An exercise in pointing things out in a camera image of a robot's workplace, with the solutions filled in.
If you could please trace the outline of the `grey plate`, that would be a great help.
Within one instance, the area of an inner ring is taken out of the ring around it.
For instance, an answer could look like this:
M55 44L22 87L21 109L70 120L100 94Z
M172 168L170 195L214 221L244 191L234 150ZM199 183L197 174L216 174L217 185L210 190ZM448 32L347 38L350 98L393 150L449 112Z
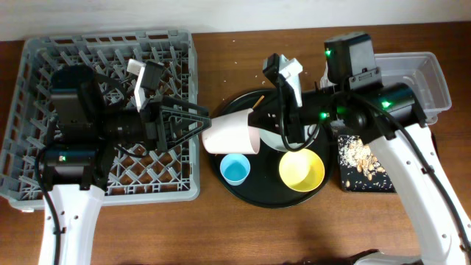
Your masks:
M308 138L314 130L316 129L316 125L312 124L310 126L304 126L305 137ZM275 149L280 152L287 152L288 150L285 148L282 138L279 134L270 132L268 130L259 129L259 136L267 146L272 149Z

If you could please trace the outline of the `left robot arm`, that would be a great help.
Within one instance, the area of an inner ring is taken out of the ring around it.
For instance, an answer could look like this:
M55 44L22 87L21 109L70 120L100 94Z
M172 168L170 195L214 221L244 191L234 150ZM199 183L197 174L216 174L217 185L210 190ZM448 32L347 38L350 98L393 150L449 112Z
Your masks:
M93 236L117 152L141 145L168 152L211 125L208 110L172 96L155 94L163 76L160 63L132 61L135 107L109 105L101 84L124 92L122 81L85 65L66 66L52 75L56 110L49 137L34 171L45 203L41 264L89 264Z

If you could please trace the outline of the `round black tray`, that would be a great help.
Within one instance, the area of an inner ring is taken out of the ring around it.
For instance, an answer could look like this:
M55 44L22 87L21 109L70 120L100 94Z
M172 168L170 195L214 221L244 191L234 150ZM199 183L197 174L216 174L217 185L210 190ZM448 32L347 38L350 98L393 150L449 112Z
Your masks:
M227 103L216 117L252 108L262 95L265 96L264 99L266 101L269 101L276 97L276 92L273 89L250 91ZM280 159L287 152L272 149L262 142L262 140L258 154L245 155L250 162L251 170L248 177L241 185L232 186L222 177L219 166L225 155L208 153L209 160L216 176L224 187L239 199L262 208L286 208L310 199L327 184L333 173L337 161L337 149L333 145L333 133L331 131L330 141L321 138L321 136L322 134L319 132L316 141L306 148L320 156L325 165L325 180L319 188L310 192L293 191L282 182L278 166Z

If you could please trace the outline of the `wooden chopstick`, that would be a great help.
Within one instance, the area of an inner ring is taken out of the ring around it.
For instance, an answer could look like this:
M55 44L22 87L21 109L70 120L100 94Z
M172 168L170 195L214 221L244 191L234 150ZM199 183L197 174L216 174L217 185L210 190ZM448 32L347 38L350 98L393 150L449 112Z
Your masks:
M252 106L252 109L255 109L263 100L264 100L265 96L262 95L258 100L257 102Z

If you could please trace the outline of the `blue cup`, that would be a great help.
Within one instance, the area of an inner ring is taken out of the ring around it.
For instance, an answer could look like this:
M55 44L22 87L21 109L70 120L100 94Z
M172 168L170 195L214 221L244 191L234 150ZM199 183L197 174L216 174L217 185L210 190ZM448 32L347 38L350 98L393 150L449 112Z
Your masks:
M248 177L250 170L250 162L248 158L242 154L225 155L219 166L222 177L231 186L241 185Z

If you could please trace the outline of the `clear plastic bin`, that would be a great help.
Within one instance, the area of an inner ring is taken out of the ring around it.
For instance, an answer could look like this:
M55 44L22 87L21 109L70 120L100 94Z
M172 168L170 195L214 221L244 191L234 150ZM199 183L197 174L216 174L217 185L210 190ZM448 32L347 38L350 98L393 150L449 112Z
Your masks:
M431 52L383 53L375 55L382 83L407 84L416 95L427 118L435 124L441 112L452 106L450 93L435 54Z

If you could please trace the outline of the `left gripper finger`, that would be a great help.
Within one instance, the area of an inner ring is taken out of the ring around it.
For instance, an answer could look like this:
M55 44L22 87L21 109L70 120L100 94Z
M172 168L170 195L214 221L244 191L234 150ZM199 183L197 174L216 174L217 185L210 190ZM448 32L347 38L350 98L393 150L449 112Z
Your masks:
M169 151L208 129L211 121L194 113L167 113L160 126L160 151Z
M173 107L174 105L177 105L189 110L195 110L196 112L201 113L203 116L209 116L209 110L206 107L199 106L181 99L176 99L174 97L163 96L162 103L165 106Z

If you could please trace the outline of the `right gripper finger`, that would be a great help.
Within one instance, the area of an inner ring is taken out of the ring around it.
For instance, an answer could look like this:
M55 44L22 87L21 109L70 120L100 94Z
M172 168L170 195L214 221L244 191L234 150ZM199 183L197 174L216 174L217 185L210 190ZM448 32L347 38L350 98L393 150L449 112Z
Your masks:
M249 121L273 121L273 116L269 110L254 109L249 114Z
M260 133L267 134L267 133L274 133L275 127L271 124L250 124L251 127L257 128Z

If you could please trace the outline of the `grey dishwasher rack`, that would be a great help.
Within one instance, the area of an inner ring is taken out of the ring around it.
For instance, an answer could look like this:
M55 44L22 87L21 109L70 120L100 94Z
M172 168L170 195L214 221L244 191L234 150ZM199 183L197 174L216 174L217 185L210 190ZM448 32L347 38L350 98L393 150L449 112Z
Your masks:
M51 77L64 66L90 66L121 80L125 94L107 92L105 101L134 107L135 79L127 73L131 59L156 60L165 71L158 93L196 103L197 53L191 33L183 29L59 35L29 39L21 54L1 145L1 196L23 212L44 207L34 175L38 151L44 146L55 110ZM113 161L104 204L137 205L196 199L200 193L199 142L192 138L169 152L145 152L134 145Z

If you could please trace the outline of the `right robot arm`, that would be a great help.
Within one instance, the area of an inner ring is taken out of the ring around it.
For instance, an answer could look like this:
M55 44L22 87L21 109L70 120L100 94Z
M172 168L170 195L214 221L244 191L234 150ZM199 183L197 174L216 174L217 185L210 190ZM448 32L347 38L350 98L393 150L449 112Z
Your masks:
M249 124L280 135L290 151L306 148L308 126L340 120L369 146L385 168L418 238L418 256L366 250L343 264L468 264L470 218L436 154L425 111L412 88L384 85L371 37L351 32L324 43L330 86L304 92L301 65L279 54L263 63L276 95L249 115Z

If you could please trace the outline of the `yellow bowl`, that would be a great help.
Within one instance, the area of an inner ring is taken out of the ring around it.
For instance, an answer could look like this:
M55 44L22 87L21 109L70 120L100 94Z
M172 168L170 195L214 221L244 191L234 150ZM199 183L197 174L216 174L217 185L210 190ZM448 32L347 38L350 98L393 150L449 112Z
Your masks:
M280 159L278 171L282 182L297 192L313 191L325 180L322 159L309 149L285 153Z

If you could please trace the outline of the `pink cup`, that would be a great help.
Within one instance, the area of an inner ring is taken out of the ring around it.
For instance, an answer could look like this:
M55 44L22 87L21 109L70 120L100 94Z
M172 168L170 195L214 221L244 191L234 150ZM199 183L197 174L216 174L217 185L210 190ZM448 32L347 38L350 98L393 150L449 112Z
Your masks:
M261 148L259 129L248 124L252 108L211 119L202 132L202 142L210 154L256 155Z

